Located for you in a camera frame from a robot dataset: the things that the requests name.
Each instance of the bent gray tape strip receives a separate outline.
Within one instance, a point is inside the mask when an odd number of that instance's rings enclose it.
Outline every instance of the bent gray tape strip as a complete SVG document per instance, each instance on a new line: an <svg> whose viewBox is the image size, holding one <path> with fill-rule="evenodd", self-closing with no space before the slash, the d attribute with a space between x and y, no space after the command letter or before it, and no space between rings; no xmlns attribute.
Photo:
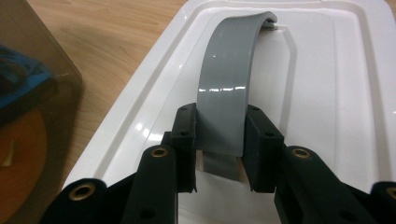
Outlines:
<svg viewBox="0 0 396 224"><path fill-rule="evenodd" d="M229 160L229 156L243 155L256 40L260 29L274 29L274 22L276 16L272 12L227 18L210 37L199 80L196 135L196 147L204 152L204 169L210 173L237 177L237 159Z"/></svg>

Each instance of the table surface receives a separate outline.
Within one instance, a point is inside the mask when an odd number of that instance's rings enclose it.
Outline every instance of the table surface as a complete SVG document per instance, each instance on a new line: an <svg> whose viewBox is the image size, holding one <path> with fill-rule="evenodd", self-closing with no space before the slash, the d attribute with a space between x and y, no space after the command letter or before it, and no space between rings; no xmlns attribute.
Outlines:
<svg viewBox="0 0 396 224"><path fill-rule="evenodd" d="M65 180L134 71L186 1L28 2L82 74L84 83L64 167ZM396 14L396 0L387 2Z"/></svg>

